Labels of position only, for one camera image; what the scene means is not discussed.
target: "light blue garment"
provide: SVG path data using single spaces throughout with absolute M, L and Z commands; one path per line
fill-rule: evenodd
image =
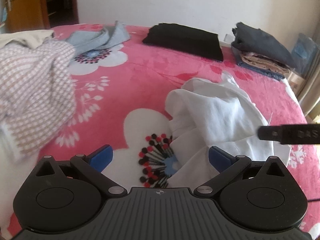
M 116 21 L 115 26 L 104 25 L 99 32 L 75 31 L 65 41 L 75 47 L 78 56 L 92 49 L 109 49 L 129 39 L 125 25 Z

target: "dark gray garment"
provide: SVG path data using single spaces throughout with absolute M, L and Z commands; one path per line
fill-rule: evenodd
M 296 68 L 290 52 L 275 37 L 242 22 L 237 23 L 236 26 L 237 28 L 232 30 L 236 37 L 232 43 L 233 47 L 240 51 L 255 52 L 291 68 Z
M 275 72 L 273 72 L 271 70 L 261 69 L 261 68 L 255 67 L 255 66 L 251 66 L 248 63 L 243 62 L 241 57 L 240 57 L 239 50 L 237 50 L 234 47 L 231 47 L 231 48 L 232 48 L 233 54 L 235 55 L 235 59 L 236 59 L 236 62 L 237 62 L 238 66 L 250 69 L 252 71 L 255 71 L 257 73 L 260 73 L 260 74 L 262 74 L 264 76 L 273 78 L 273 79 L 278 80 L 278 81 L 284 79 L 284 75 L 281 75 L 279 73 L 275 73 Z
M 78 56 L 92 49 L 109 49 L 129 39 L 125 25 L 116 21 L 115 26 L 105 25 L 99 32 L 75 31 L 65 41 L 75 47 Z

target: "brown folded garment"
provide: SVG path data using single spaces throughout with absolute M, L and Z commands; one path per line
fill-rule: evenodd
M 254 52 L 241 51 L 240 57 L 243 62 L 257 68 L 268 69 L 282 75 L 290 72 L 287 65 Z

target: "ribbed gray surface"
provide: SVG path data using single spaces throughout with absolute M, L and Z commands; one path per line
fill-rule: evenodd
M 39 235 L 21 232 L 16 240 L 311 240 L 298 229 L 260 234 L 227 220 L 209 199 L 193 197 L 186 188 L 133 188 L 123 198 L 110 199 L 90 223 L 72 232 Z

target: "triangular cutout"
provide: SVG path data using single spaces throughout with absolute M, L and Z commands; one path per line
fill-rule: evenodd
M 45 162 L 44 164 L 42 164 L 40 170 L 38 171 L 38 173 L 36 174 L 37 177 L 40 176 L 47 176 L 47 175 L 52 175 L 54 174 L 54 170 L 50 164 L 50 162 Z
M 271 163 L 269 170 L 267 171 L 268 175 L 273 175 L 273 176 L 280 176 L 280 177 L 284 177 L 283 172 L 281 171 L 281 169 L 279 168 L 277 163 Z

